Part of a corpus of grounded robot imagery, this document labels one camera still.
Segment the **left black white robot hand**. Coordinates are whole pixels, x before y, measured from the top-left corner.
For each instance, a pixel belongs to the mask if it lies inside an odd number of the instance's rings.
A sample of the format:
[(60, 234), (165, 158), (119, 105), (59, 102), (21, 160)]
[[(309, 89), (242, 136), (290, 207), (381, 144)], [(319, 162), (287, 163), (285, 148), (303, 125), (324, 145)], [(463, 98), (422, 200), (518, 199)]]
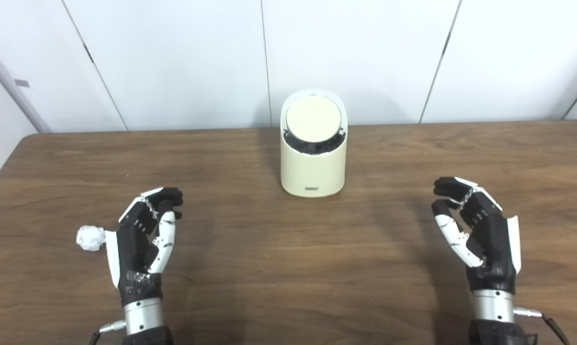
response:
[(122, 307), (161, 299), (162, 277), (175, 244), (183, 192), (160, 187), (135, 197), (118, 219), (117, 231), (105, 231), (107, 261)]

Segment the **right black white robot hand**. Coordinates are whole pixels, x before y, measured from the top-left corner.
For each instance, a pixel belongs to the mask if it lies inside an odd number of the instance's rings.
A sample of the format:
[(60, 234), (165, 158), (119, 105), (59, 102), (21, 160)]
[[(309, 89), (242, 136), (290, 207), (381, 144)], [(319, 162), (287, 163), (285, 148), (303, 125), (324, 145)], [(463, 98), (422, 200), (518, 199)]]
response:
[(522, 267), (518, 216), (506, 218), (485, 188), (459, 177), (440, 177), (433, 193), (435, 221), (465, 264), (470, 290), (514, 295)]

